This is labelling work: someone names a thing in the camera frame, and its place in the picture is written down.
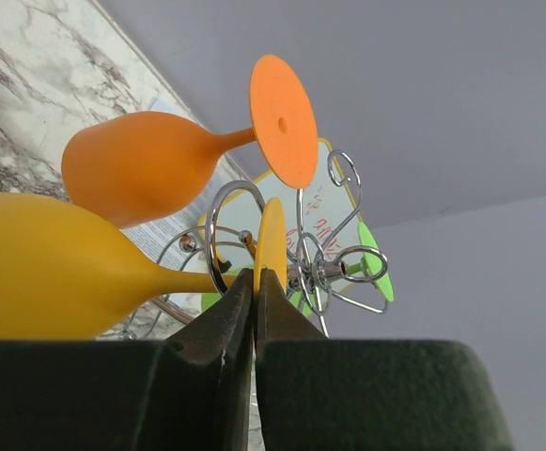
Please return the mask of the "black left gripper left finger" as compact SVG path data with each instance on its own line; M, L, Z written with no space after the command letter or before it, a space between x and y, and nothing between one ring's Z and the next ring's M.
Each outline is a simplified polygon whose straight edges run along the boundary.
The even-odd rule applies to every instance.
M243 450L253 274L165 340L0 341L0 450Z

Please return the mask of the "green plastic wine glass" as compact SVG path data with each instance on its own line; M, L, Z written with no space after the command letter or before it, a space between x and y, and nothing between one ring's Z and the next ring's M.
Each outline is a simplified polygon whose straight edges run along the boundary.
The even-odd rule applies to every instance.
M338 249L333 242L322 247L312 234L305 236L317 250L309 260L300 259L288 266L288 299L305 316L323 318L332 300L356 306L374 314L382 314L394 301L394 290L388 273L386 256L363 222L357 224L359 243ZM382 306L373 306L350 298L334 289L340 282L370 284L383 297Z

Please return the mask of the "light orange plastic wine glass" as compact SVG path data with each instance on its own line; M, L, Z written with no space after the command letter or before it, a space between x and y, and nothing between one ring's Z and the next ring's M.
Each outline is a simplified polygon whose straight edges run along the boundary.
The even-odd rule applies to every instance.
M0 192L0 340L91 339L154 297L214 290L208 274L156 264L88 210Z

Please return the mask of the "dark orange plastic wine glass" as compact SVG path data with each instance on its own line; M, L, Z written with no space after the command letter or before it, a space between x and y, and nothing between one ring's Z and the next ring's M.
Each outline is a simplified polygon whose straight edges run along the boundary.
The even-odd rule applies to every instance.
M248 86L251 124L217 134L184 117L129 113L77 132L66 145L62 178L71 202L118 228L184 209L208 185L230 150L257 143L275 175L307 187L318 164L318 130L306 90L275 54L262 56Z

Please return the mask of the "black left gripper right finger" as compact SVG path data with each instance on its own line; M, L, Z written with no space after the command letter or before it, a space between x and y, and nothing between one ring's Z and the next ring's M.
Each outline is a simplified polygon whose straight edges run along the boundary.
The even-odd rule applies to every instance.
M257 403L269 450L510 450L486 367L458 341L332 339L261 274Z

